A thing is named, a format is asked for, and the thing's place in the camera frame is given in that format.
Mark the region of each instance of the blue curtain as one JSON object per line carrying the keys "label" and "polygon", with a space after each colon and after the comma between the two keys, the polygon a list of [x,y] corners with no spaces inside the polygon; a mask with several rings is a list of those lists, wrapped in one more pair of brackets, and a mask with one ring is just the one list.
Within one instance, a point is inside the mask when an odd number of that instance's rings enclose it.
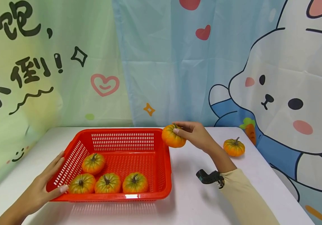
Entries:
{"label": "blue curtain", "polygon": [[135,126],[243,129],[322,224],[322,1],[113,0]]}

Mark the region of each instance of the bunny eye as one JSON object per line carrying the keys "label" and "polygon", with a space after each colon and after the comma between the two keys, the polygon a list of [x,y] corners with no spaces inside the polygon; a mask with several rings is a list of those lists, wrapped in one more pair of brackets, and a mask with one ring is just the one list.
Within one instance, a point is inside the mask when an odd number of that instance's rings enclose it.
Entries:
{"label": "bunny eye", "polygon": [[261,75],[260,76],[259,82],[260,82],[261,85],[264,85],[265,84],[265,75]]}
{"label": "bunny eye", "polygon": [[304,106],[304,103],[299,98],[293,98],[293,99],[291,99],[289,101],[288,105],[289,105],[290,109],[298,110],[298,109],[301,109]]}

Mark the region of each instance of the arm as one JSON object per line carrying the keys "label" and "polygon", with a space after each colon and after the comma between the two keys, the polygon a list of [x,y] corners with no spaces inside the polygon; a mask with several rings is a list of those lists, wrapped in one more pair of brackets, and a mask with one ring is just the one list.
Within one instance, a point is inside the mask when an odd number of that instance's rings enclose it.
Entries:
{"label": "arm", "polygon": [[64,162],[61,152],[45,170],[38,175],[10,208],[0,216],[0,225],[21,225],[28,215],[37,212],[44,204],[68,190],[67,185],[50,192],[46,190],[47,182],[59,170]]}
{"label": "arm", "polygon": [[20,208],[12,205],[0,216],[0,225],[21,225],[25,219]]}
{"label": "arm", "polygon": [[203,150],[213,160],[225,179],[220,190],[232,204],[242,225],[279,225],[266,202],[252,186],[241,169],[231,161],[225,150],[218,145],[201,123],[175,122],[182,130],[174,132]]}
{"label": "arm", "polygon": [[208,151],[217,170],[225,179],[221,193],[232,204],[242,225],[278,225],[266,202],[256,191],[241,169],[236,168],[227,153],[218,145]]}

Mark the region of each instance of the beige sleeve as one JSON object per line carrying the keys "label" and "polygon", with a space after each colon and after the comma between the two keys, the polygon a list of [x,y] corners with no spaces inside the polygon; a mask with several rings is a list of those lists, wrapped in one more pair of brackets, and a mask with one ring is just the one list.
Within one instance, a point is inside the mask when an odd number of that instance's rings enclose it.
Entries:
{"label": "beige sleeve", "polygon": [[221,192],[232,204],[241,225],[279,225],[275,215],[241,169],[221,175],[225,179]]}

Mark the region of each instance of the orange pumpkin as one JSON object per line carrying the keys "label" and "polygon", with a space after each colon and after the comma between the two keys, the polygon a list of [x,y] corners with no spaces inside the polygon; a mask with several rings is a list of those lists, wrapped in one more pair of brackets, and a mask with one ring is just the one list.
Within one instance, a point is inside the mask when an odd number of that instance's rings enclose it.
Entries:
{"label": "orange pumpkin", "polygon": [[82,170],[91,175],[97,175],[105,167],[106,160],[101,154],[92,154],[87,156],[82,162]]}
{"label": "orange pumpkin", "polygon": [[181,129],[176,124],[168,125],[162,130],[161,138],[167,146],[170,146],[173,148],[183,147],[186,143],[186,139],[175,134],[174,128]]}
{"label": "orange pumpkin", "polygon": [[239,141],[239,138],[228,139],[224,142],[224,150],[230,156],[239,157],[245,153],[245,146]]}
{"label": "orange pumpkin", "polygon": [[122,184],[124,193],[142,193],[147,192],[148,182],[147,178],[139,172],[130,173]]}
{"label": "orange pumpkin", "polygon": [[84,173],[76,176],[70,183],[70,194],[91,194],[95,190],[96,179],[93,175]]}
{"label": "orange pumpkin", "polygon": [[100,177],[95,185],[95,193],[119,193],[121,190],[121,180],[115,173],[107,173]]}

